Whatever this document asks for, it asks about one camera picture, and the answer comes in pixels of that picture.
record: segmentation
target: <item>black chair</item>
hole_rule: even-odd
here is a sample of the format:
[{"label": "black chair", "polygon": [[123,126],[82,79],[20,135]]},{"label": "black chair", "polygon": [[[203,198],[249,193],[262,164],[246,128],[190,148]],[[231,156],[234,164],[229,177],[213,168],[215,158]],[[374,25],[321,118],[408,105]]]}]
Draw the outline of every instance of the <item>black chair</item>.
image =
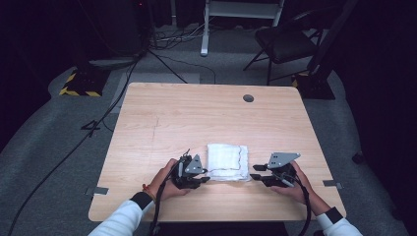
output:
[{"label": "black chair", "polygon": [[[262,48],[252,61],[243,69],[246,71],[252,63],[268,59],[268,80],[278,80],[290,75],[271,79],[271,64],[282,64],[310,56],[314,56],[319,50],[325,29],[329,29],[332,22],[340,15],[340,6],[325,7],[311,10],[297,15],[291,20],[268,29],[260,29],[255,33],[255,39]],[[315,30],[311,35],[306,35],[305,30]],[[267,57],[259,59],[262,54]]]}]

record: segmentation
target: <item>white cloth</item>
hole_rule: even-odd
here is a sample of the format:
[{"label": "white cloth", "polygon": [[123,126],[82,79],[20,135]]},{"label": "white cloth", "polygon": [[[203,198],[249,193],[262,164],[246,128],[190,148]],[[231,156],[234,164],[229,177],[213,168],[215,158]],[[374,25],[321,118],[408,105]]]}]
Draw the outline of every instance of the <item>white cloth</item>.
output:
[{"label": "white cloth", "polygon": [[216,181],[249,181],[248,148],[209,144],[207,176]]}]

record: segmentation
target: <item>yellow and black tape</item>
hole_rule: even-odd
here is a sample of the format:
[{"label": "yellow and black tape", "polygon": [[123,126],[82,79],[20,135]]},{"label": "yellow and black tape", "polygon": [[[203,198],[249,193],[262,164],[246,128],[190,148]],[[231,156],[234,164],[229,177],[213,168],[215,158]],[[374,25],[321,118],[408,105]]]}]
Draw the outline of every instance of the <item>yellow and black tape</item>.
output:
[{"label": "yellow and black tape", "polygon": [[86,79],[85,76],[79,75],[77,70],[74,70],[67,82],[60,90],[60,95],[84,95],[84,96],[102,96],[102,90],[107,81],[109,73],[104,73],[103,78]]},{"label": "yellow and black tape", "polygon": [[297,81],[297,78],[298,79],[303,79],[303,78],[308,78],[308,76],[309,76],[309,74],[307,74],[307,73],[299,73],[297,75],[292,76],[291,77],[291,81],[292,81],[291,85],[294,88],[298,88],[299,87],[299,83]]}]

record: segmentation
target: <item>chair leg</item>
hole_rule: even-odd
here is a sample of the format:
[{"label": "chair leg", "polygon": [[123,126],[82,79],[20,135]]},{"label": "chair leg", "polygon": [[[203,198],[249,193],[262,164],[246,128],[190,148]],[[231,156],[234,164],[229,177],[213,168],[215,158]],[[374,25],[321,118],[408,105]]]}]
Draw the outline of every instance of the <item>chair leg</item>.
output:
[{"label": "chair leg", "polygon": [[269,86],[269,81],[270,81],[270,70],[272,67],[272,60],[268,60],[268,80],[267,80],[267,86]]},{"label": "chair leg", "polygon": [[317,29],[313,34],[309,36],[309,38],[312,39],[313,37],[316,37],[317,38],[316,45],[320,46],[320,43],[322,43],[322,36],[323,36],[323,30]]},{"label": "chair leg", "polygon": [[254,63],[258,59],[258,57],[261,56],[261,54],[263,54],[263,52],[264,52],[263,50],[258,52],[258,54],[252,59],[252,61],[245,68],[243,68],[243,70],[246,71],[246,69],[248,69],[249,66],[252,65],[252,63]]}]

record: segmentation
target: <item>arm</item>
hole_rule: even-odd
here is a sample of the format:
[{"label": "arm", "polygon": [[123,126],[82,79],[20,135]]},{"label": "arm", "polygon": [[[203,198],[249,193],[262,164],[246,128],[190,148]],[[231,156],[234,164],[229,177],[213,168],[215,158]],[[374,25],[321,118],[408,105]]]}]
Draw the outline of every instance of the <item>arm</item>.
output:
[{"label": "arm", "polygon": [[[154,205],[154,196],[156,196],[159,186],[176,161],[175,159],[170,159],[166,166],[155,175],[146,190],[138,192],[133,198],[119,206],[89,236],[132,235],[138,228],[143,215]],[[164,201],[171,197],[184,196],[189,192],[190,190],[179,190],[171,181],[167,181],[160,199]]]},{"label": "arm", "polygon": [[[359,230],[343,218],[335,207],[331,208],[319,195],[314,192],[309,179],[300,169],[295,161],[291,162],[301,183],[307,188],[310,197],[310,205],[313,214],[317,217],[317,221],[322,226],[325,235],[362,235]],[[270,189],[281,195],[291,197],[296,202],[305,204],[303,191],[301,187],[296,184],[294,188],[280,188],[272,186]]]}]

